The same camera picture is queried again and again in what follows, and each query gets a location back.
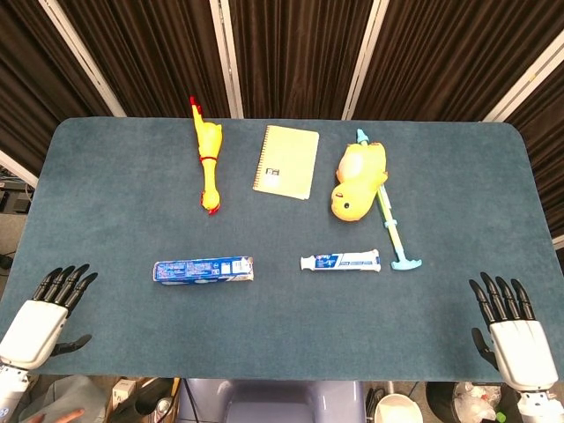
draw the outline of toothpaste tube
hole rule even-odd
[[[301,258],[301,269],[311,271],[380,271],[378,250],[366,253],[321,254]]]
[[[195,285],[253,280],[253,257],[236,256],[157,262],[152,279],[162,285]]]

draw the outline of table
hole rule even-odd
[[[89,263],[100,275],[63,331],[92,333],[49,374],[332,380],[499,380],[475,351],[484,324],[468,278],[519,277],[564,371],[564,284],[523,140],[503,123],[221,120],[222,207],[199,204],[189,119],[91,117],[53,136],[0,306],[8,327],[41,278]],[[267,123],[317,130],[311,198],[251,186]],[[384,143],[386,188],[414,271],[377,206],[330,212],[335,170],[362,128]],[[300,271],[301,256],[381,251],[382,271]],[[255,280],[161,286],[159,260],[253,256]]]

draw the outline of human hand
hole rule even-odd
[[[70,421],[73,421],[74,419],[77,419],[78,417],[82,416],[84,413],[85,413],[84,410],[75,410],[74,412],[70,412],[60,417],[55,421],[55,423],[69,423]],[[42,414],[41,416],[35,416],[31,420],[29,420],[29,423],[41,423],[44,419],[45,419],[45,414]]]

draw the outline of blue toothpaste box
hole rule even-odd
[[[157,262],[152,279],[162,285],[253,280],[253,257],[236,256]]]

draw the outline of yellow rubber chicken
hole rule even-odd
[[[386,151],[380,143],[368,144],[363,130],[357,130],[357,144],[346,147],[338,164],[337,179],[341,182],[331,194],[335,216],[347,222],[362,219],[386,180]]]
[[[215,166],[221,148],[221,125],[204,122],[202,107],[196,103],[194,97],[190,97],[190,105],[196,127],[198,152],[204,168],[204,191],[202,191],[200,203],[209,214],[214,214],[220,206],[219,192],[215,186]]]

